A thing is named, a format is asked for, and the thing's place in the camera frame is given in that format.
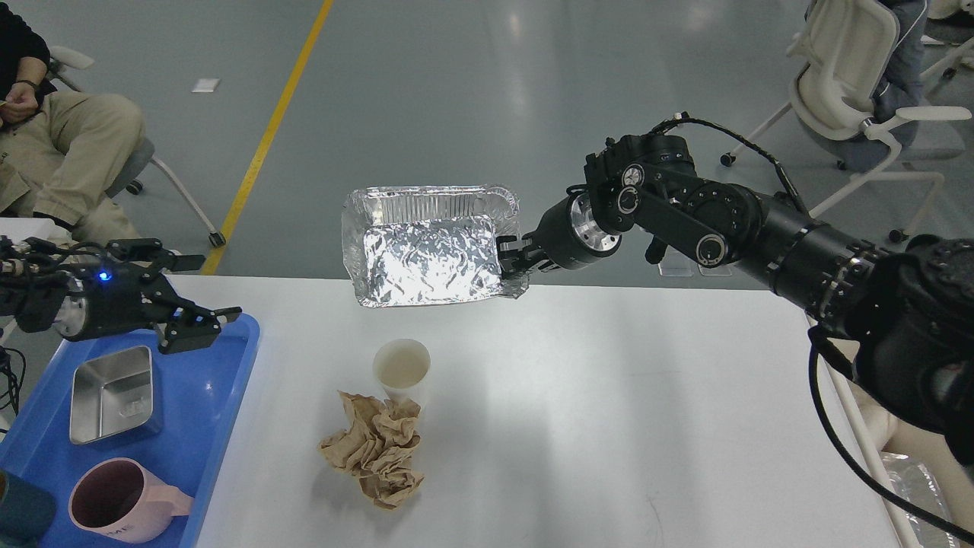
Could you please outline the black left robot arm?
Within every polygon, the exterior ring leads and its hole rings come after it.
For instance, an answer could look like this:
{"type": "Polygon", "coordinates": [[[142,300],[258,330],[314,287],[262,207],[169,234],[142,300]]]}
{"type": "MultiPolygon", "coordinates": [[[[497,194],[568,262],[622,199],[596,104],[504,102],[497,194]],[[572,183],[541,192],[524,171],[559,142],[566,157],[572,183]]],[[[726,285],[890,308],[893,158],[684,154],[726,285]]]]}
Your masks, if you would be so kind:
{"type": "Polygon", "coordinates": [[[177,294],[170,272],[199,269],[155,238],[56,245],[2,238],[2,315],[22,332],[55,330],[68,341],[153,330],[165,355],[212,345],[239,307],[208,309],[177,294]]]}

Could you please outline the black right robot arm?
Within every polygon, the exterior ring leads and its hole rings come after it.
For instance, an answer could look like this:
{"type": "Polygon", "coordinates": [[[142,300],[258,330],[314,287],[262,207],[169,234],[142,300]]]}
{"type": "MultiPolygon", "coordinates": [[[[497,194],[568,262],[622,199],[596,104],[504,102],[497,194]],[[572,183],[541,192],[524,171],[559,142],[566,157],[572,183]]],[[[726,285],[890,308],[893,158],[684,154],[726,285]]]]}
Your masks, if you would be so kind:
{"type": "Polygon", "coordinates": [[[648,263],[660,263],[671,249],[706,269],[737,265],[813,319],[813,403],[848,467],[887,502],[970,543],[969,530],[863,471],[828,420],[817,371],[824,358],[887,412],[942,435],[971,474],[972,240],[921,234],[903,252],[890,252],[853,238],[813,218],[770,154],[783,187],[775,196],[702,178],[686,140],[673,135],[693,123],[679,113],[646,134],[606,139],[602,151],[587,156],[584,184],[570,186],[538,228],[498,236],[502,277],[587,267],[612,256],[633,228],[651,234],[648,263]]]}

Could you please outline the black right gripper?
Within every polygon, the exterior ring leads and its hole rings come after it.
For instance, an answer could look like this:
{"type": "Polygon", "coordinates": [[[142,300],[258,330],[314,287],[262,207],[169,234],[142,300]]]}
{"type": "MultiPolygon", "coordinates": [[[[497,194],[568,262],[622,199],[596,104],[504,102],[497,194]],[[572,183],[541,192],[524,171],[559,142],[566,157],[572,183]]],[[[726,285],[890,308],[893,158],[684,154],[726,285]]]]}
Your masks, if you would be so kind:
{"type": "Polygon", "coordinates": [[[542,216],[533,236],[497,236],[501,277],[530,272],[579,270],[612,256],[622,236],[600,228],[589,193],[573,192],[542,216]]]}

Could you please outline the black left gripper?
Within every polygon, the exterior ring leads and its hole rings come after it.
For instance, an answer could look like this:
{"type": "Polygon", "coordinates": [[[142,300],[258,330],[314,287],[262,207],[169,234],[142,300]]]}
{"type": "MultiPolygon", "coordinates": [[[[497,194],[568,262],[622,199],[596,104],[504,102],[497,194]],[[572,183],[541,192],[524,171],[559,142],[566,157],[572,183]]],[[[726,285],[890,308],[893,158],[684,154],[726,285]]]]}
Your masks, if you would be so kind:
{"type": "Polygon", "coordinates": [[[160,295],[163,271],[197,271],[205,263],[202,254],[168,250],[156,238],[111,240],[107,252],[107,266],[59,270],[66,275],[67,292],[53,329],[63,339],[100,339],[154,326],[158,350],[171,355],[212,346],[223,327],[243,313],[240,307],[212,310],[160,295]]]}

